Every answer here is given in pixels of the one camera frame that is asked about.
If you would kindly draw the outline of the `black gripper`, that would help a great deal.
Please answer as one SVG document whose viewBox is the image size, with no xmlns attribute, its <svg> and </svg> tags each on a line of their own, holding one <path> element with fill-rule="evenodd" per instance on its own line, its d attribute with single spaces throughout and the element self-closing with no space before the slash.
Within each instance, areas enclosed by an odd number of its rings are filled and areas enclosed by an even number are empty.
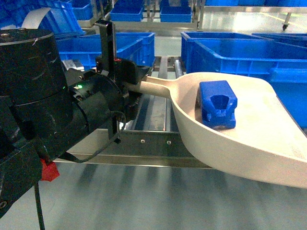
<svg viewBox="0 0 307 230">
<path fill-rule="evenodd" d="M 117 120 L 135 119 L 141 94 L 125 85 L 137 85 L 152 71 L 152 66 L 137 65 L 124 58 L 116 58 L 109 64 L 98 58 L 95 68 L 65 70 L 70 94 L 85 118 L 88 132 L 106 128 L 115 134 Z"/>
</svg>

